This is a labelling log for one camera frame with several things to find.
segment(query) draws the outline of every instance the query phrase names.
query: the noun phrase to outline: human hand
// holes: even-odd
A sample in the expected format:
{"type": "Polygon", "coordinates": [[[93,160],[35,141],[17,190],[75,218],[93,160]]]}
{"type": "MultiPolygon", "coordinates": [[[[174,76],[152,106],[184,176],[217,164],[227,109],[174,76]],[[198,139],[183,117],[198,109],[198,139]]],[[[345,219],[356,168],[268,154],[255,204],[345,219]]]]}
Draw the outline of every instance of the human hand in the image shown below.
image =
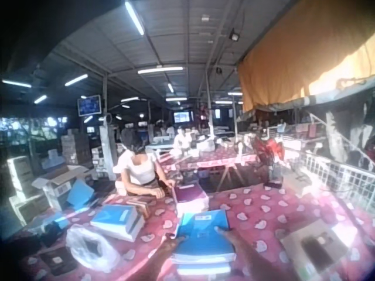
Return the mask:
{"type": "Polygon", "coordinates": [[[220,227],[215,227],[215,231],[227,238],[236,249],[246,243],[244,238],[242,238],[242,236],[236,230],[224,230],[220,227]]]}
{"type": "Polygon", "coordinates": [[[174,188],[174,186],[176,185],[175,180],[165,180],[164,183],[170,189],[174,188]]]}
{"type": "Polygon", "coordinates": [[[185,240],[185,237],[173,238],[175,235],[173,233],[165,234],[165,240],[162,242],[158,248],[159,254],[163,254],[170,257],[177,246],[185,240]]]}
{"type": "Polygon", "coordinates": [[[155,196],[156,199],[160,199],[160,198],[163,198],[165,196],[164,191],[160,187],[155,188],[155,189],[151,189],[150,194],[155,196]]]}

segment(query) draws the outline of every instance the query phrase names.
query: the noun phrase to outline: orange curtain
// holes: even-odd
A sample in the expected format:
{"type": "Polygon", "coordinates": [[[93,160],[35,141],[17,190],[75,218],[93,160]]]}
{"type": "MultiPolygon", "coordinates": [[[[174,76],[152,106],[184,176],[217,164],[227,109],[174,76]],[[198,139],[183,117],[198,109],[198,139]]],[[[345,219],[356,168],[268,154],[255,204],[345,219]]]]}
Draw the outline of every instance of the orange curtain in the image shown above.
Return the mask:
{"type": "Polygon", "coordinates": [[[238,66],[244,112],[375,75],[375,15],[362,0],[300,0],[238,66]]]}

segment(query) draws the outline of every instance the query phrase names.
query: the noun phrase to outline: plastic bag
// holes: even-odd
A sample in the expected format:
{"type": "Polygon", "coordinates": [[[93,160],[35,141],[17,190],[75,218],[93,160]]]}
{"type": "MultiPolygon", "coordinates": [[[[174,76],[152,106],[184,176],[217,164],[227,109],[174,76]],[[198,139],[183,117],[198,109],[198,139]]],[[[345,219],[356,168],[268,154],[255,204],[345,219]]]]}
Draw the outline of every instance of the plastic bag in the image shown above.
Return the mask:
{"type": "Polygon", "coordinates": [[[92,270],[110,272],[121,260],[119,253],[102,235],[82,225],[74,224],[68,229],[66,246],[77,262],[92,270]]]}

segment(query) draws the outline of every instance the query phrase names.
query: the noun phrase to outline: metal roof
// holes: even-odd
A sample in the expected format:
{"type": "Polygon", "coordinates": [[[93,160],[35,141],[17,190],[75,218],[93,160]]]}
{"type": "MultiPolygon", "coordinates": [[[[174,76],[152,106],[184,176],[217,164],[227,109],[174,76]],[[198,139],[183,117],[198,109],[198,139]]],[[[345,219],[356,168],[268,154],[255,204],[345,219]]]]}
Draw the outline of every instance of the metal roof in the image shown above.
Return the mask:
{"type": "MultiPolygon", "coordinates": [[[[118,105],[122,98],[134,96],[151,99],[154,106],[169,108],[176,104],[165,102],[165,97],[186,96],[189,99],[182,104],[193,105],[197,98],[206,97],[204,75],[208,70],[213,98],[227,98],[228,91],[240,86],[236,72],[240,59],[293,2],[131,1],[145,29],[143,36],[122,2],[53,49],[34,73],[40,80],[40,91],[31,91],[32,95],[48,92],[49,103],[74,106],[81,95],[101,94],[103,75],[108,74],[109,108],[118,105]],[[229,39],[232,28],[240,34],[238,42],[229,39]],[[184,69],[137,74],[140,69],[159,65],[184,69]],[[66,81],[84,73],[89,78],[64,87],[66,81]],[[174,93],[170,92],[168,83],[172,84],[174,93]]],[[[129,112],[146,111],[144,103],[135,105],[138,108],[129,112]]]]}

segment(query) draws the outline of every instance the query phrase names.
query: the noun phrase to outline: heart pattern tablecloth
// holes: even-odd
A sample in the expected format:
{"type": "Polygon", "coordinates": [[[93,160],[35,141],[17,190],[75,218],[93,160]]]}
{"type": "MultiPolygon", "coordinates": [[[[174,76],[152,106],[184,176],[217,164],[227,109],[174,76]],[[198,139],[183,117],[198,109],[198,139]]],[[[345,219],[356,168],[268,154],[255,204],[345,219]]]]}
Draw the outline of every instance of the heart pattern tablecloth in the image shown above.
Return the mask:
{"type": "Polygon", "coordinates": [[[246,153],[239,157],[233,148],[224,148],[221,146],[212,152],[201,152],[197,158],[189,157],[182,161],[173,157],[164,157],[164,159],[160,160],[160,164],[168,172],[171,170],[190,170],[232,165],[241,162],[255,162],[257,156],[246,153]]]}
{"type": "MultiPolygon", "coordinates": [[[[237,229],[248,243],[274,266],[285,272],[292,270],[292,265],[279,239],[321,218],[331,226],[338,226],[339,233],[346,238],[352,235],[352,243],[347,256],[331,268],[324,276],[325,280],[359,280],[375,263],[367,248],[362,243],[356,228],[348,219],[344,209],[329,192],[323,192],[315,198],[310,194],[299,196],[292,189],[263,189],[263,185],[244,187],[210,194],[210,209],[218,208],[227,211],[229,224],[237,229]]],[[[124,197],[111,195],[108,203],[123,204],[124,197]]],[[[375,238],[375,219],[362,210],[352,208],[357,222],[372,237],[375,238]]],[[[136,272],[160,245],[162,237],[167,232],[173,232],[178,224],[175,215],[175,204],[170,198],[154,200],[150,203],[152,215],[147,219],[145,227],[139,233],[134,243],[107,239],[121,254],[122,261],[110,273],[96,272],[78,265],[78,268],[63,276],[54,277],[49,268],[42,262],[39,255],[33,255],[22,260],[25,270],[39,280],[124,280],[136,272]]],[[[71,223],[89,225],[97,210],[69,217],[71,223]]],[[[53,246],[58,248],[65,243],[65,237],[53,246]]],[[[245,266],[242,257],[237,256],[231,264],[231,276],[226,280],[252,280],[251,271],[245,266]]],[[[179,276],[170,261],[163,265],[159,280],[190,280],[179,276]]],[[[195,277],[194,280],[207,280],[207,276],[195,277]]]]}

